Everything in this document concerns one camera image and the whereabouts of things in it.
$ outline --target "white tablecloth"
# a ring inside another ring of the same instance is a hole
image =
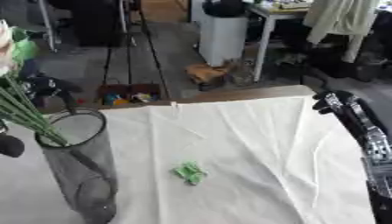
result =
[[[113,109],[116,224],[373,224],[361,150],[310,96]],[[0,223],[76,224],[32,133],[0,157]],[[196,161],[189,186],[170,170]]]

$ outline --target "mesh vase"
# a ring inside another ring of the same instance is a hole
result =
[[[106,224],[116,215],[116,171],[105,116],[93,109],[77,108],[50,118],[68,141],[60,147],[36,134],[68,205],[87,224]]]

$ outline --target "white flower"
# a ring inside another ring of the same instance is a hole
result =
[[[5,20],[0,20],[0,77],[13,67],[12,49],[12,30]]]

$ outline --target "green flower stem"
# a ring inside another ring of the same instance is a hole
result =
[[[21,112],[21,114],[30,117],[32,122],[40,123],[42,126],[46,126],[45,121],[43,119],[39,119],[40,117],[35,116],[28,108],[25,107],[22,103],[15,100],[7,91],[0,88],[0,95],[4,98],[0,99],[3,106],[9,109],[12,112]]]
[[[56,136],[55,133],[45,132],[40,127],[36,126],[33,123],[26,124],[24,121],[20,120],[20,118],[3,114],[1,111],[0,111],[0,116],[4,117],[5,119],[7,119],[9,121],[12,121],[13,123],[19,124],[29,130],[37,132],[42,137],[49,138],[50,140],[52,140],[53,142],[55,142],[59,146],[66,146],[67,145],[67,142],[64,142],[63,138]]]
[[[46,129],[42,129],[42,127],[39,127],[36,123],[27,122],[24,119],[18,117],[17,115],[4,113],[1,109],[0,109],[0,116],[4,117],[5,119],[7,119],[13,123],[19,124],[29,130],[37,132],[40,136],[47,137],[60,146],[67,145],[67,141],[64,140],[64,138],[62,136],[59,136],[56,132],[47,131]]]
[[[37,108],[32,104],[29,98],[25,95],[23,89],[17,84],[14,78],[10,77],[8,74],[5,75],[5,79],[9,82],[11,88],[16,92],[16,94],[21,98],[22,102],[24,102],[25,106],[31,110],[36,116],[43,118],[41,113],[37,110]]]
[[[32,102],[27,98],[21,87],[15,82],[13,78],[11,78],[8,74],[5,75],[5,79],[8,81],[10,84],[12,90],[19,96],[20,100],[22,103],[19,101],[16,101],[13,96],[8,94],[5,90],[3,90],[4,96],[8,95],[7,100],[11,101],[12,103],[15,103],[15,105],[24,105],[24,107],[21,107],[24,112],[28,113],[31,115],[32,118],[38,118],[40,122],[44,121],[44,118],[42,115],[38,112],[38,110],[32,105]]]
[[[4,108],[9,110],[8,113],[3,111],[3,114],[8,114],[12,121],[36,131],[41,136],[48,137],[56,144],[61,146],[67,145],[67,140],[57,130],[55,130],[34,107],[17,82],[8,74],[5,75],[5,79],[8,81],[15,94],[19,96],[21,102],[17,101],[7,91],[0,88],[0,95],[3,97],[3,99],[0,99],[0,102]]]

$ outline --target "tripod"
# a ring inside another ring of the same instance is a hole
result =
[[[115,12],[114,12],[115,16],[114,16],[114,18],[119,18],[121,16],[119,13],[119,9],[121,7],[122,1],[123,0],[117,0],[115,2]],[[165,80],[165,77],[164,77],[164,74],[162,71],[162,66],[159,62],[157,51],[156,51],[156,48],[155,48],[154,43],[152,41],[151,31],[150,31],[149,26],[147,25],[147,21],[145,19],[145,15],[144,15],[144,12],[142,9],[141,2],[140,2],[140,0],[136,0],[133,3],[130,0],[124,0],[124,1],[126,2],[126,4],[124,4],[124,6],[126,7],[126,12],[128,12],[128,13],[125,13],[125,15],[126,15],[125,16],[126,17],[126,19],[125,19],[125,21],[126,21],[125,34],[126,34],[126,42],[127,42],[126,48],[127,48],[127,68],[128,68],[129,85],[132,85],[132,68],[131,68],[131,56],[130,56],[130,45],[132,43],[132,37],[130,34],[131,22],[132,22],[131,11],[138,11],[139,16],[141,18],[142,32],[148,40],[151,55],[152,55],[152,58],[154,59],[154,63],[157,68],[157,71],[158,71],[159,79],[162,82],[162,85],[164,88],[164,93],[165,93],[166,97],[170,99],[171,97],[170,97],[170,93],[167,88],[167,83],[166,83],[166,80]],[[113,33],[115,33],[117,26],[118,26],[118,22],[116,20],[114,20]],[[107,85],[108,73],[109,73],[109,69],[110,69],[110,62],[112,59],[112,53],[113,53],[113,39],[111,39],[108,43],[108,53],[107,53],[106,63],[104,66],[104,75],[103,75],[103,81],[102,81],[103,86]]]

